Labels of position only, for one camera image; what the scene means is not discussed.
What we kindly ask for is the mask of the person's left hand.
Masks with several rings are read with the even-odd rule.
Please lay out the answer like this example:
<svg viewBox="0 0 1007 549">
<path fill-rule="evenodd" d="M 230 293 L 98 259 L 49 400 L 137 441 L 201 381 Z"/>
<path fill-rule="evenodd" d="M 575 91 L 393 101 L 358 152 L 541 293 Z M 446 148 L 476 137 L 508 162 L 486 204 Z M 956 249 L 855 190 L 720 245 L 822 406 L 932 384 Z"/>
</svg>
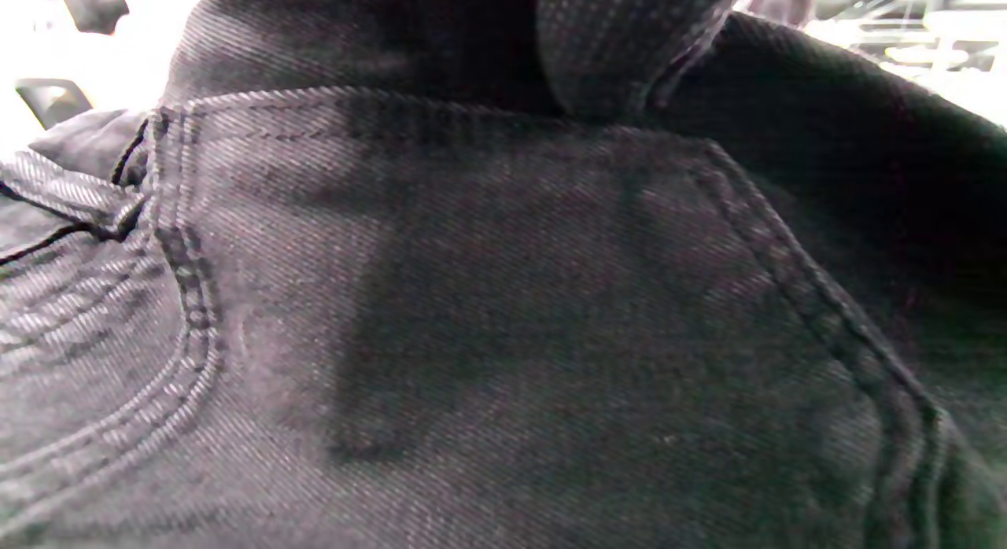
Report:
<svg viewBox="0 0 1007 549">
<path fill-rule="evenodd" d="M 636 119 L 701 61 L 736 0 L 537 0 L 540 64 L 571 116 Z"/>
</svg>

